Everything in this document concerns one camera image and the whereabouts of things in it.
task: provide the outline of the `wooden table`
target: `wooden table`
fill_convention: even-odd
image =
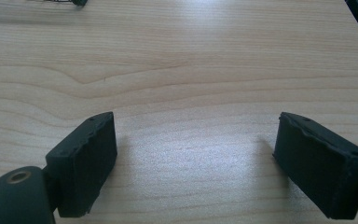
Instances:
[[[341,223],[271,153],[282,111],[358,145],[358,24],[343,0],[0,0],[0,175],[104,111],[117,165],[59,224]]]

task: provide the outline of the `light wood surface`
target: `light wood surface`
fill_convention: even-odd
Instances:
[[[358,145],[358,24],[343,0],[0,0],[0,175],[110,110],[117,165],[58,224],[342,223],[271,153],[282,111]]]

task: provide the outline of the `wood grain pattern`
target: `wood grain pattern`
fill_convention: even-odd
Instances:
[[[59,224],[341,223],[271,153],[282,111],[358,145],[358,25],[333,0],[0,0],[0,175],[109,110],[117,166]]]

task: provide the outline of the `wooden tabletop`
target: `wooden tabletop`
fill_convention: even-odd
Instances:
[[[105,111],[116,167],[58,224],[342,223],[271,154],[282,111],[358,145],[358,24],[343,0],[0,0],[0,176]]]

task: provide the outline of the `table surface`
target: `table surface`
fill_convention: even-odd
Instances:
[[[0,0],[0,175],[105,111],[116,167],[58,224],[341,223],[271,153],[282,111],[358,145],[358,24],[343,0]]]

